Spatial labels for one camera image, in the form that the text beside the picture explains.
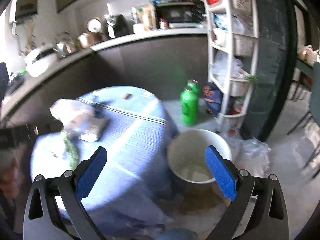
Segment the person's left hand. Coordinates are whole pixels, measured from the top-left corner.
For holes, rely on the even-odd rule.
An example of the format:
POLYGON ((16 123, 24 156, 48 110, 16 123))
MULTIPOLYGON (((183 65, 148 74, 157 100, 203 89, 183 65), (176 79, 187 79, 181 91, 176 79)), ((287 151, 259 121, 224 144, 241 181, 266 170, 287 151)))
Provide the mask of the person's left hand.
POLYGON ((1 191, 6 198, 15 199, 19 194, 20 163, 16 157, 1 166, 1 191))

